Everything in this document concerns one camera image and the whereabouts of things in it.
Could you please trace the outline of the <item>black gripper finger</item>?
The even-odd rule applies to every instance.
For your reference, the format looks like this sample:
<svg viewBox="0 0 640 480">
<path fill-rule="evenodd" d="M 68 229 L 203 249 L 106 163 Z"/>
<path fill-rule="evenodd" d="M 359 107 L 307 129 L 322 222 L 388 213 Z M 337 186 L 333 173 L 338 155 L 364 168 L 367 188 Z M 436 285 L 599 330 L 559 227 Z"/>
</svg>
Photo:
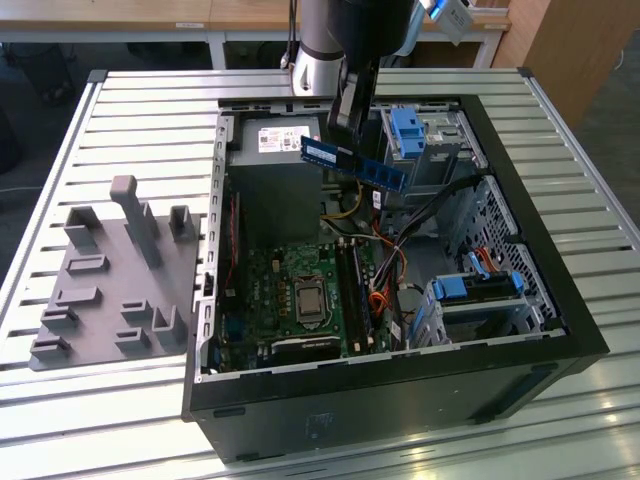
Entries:
<svg viewBox="0 0 640 480">
<path fill-rule="evenodd" d="M 346 73 L 338 82 L 338 89 L 328 117 L 331 143 L 337 148 L 336 165 L 348 172 L 355 170 L 354 133 L 357 131 L 352 107 L 356 98 L 358 75 Z"/>
</svg>

